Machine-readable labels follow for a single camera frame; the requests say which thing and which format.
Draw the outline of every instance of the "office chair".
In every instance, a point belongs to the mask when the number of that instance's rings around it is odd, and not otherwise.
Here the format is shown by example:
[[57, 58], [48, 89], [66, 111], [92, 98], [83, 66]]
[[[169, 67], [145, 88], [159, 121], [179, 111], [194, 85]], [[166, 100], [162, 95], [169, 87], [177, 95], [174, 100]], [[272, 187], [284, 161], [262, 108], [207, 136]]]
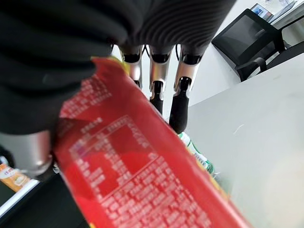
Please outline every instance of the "office chair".
[[246, 9], [213, 40], [229, 65], [245, 81], [258, 67], [267, 70], [266, 60], [276, 52], [290, 47], [282, 37], [282, 30], [302, 17], [276, 29], [249, 9]]

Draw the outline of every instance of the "red snack package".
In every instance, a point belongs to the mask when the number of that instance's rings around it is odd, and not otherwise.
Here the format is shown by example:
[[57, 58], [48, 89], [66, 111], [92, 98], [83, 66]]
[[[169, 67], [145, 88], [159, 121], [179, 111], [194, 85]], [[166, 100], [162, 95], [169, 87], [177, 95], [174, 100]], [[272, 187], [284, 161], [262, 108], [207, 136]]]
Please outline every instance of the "red snack package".
[[95, 228], [248, 228], [225, 193], [108, 59], [62, 108], [55, 156]]

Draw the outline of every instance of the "chair armrest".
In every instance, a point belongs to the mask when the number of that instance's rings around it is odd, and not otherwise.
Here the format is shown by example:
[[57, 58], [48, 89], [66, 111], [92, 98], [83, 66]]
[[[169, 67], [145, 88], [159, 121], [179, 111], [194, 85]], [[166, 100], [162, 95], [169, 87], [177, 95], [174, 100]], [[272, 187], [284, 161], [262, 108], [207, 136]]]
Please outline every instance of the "chair armrest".
[[244, 67], [250, 66], [251, 64], [257, 64], [260, 67], [261, 72], [264, 72], [264, 71], [267, 70], [266, 61], [263, 58], [261, 58], [261, 57], [258, 57], [255, 60], [251, 60], [251, 61], [249, 61], [249, 62], [247, 62], [245, 64], [242, 64], [240, 66], [236, 66], [235, 69], [236, 70], [240, 70], [240, 69], [242, 69]]

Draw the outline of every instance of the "nutrition facts table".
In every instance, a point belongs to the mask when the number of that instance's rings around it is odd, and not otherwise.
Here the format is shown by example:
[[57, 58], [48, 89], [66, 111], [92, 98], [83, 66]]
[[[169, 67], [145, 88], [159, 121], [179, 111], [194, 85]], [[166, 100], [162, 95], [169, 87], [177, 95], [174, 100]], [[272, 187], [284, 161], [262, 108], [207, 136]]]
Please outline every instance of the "nutrition facts table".
[[[125, 142], [128, 146], [117, 143], [122, 133], [132, 136]], [[87, 135], [85, 144], [89, 145], [85, 150], [71, 150], [72, 156], [78, 157], [78, 168], [115, 227], [212, 227], [207, 214], [127, 115]], [[128, 148], [128, 157], [116, 152], [120, 147]], [[130, 153], [136, 162], [130, 161]]]

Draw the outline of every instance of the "snack bag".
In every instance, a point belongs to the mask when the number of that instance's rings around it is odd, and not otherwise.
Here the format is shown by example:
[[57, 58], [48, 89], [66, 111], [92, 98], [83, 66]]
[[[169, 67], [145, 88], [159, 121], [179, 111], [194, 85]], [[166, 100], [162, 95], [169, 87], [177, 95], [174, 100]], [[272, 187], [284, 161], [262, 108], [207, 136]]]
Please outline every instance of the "snack bag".
[[30, 178], [3, 163], [0, 164], [0, 181], [17, 192], [30, 181]]
[[121, 65], [95, 63], [62, 108], [54, 148], [91, 227], [250, 227]]

